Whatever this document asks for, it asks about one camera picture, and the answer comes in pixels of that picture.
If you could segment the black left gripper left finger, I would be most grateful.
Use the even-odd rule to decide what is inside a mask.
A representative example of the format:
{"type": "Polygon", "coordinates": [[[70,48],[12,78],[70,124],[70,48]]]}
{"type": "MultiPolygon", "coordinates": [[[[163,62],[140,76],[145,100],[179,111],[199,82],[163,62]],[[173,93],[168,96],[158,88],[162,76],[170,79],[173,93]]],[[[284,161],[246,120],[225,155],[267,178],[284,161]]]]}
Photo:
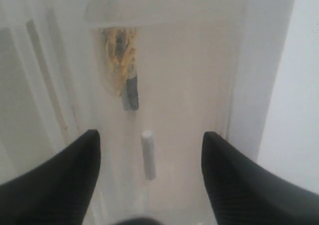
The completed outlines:
{"type": "Polygon", "coordinates": [[[100,165],[100,135],[91,129],[43,164],[0,186],[0,223],[81,225],[100,165]]]}

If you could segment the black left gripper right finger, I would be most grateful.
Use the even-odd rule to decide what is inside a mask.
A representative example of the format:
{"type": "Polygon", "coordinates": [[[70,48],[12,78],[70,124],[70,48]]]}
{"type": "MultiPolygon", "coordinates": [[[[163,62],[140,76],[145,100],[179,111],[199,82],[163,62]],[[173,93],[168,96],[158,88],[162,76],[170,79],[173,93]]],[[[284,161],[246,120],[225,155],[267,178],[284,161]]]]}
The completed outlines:
{"type": "Polygon", "coordinates": [[[246,157],[213,131],[203,135],[201,171],[219,225],[317,225],[318,194],[246,157]]]}

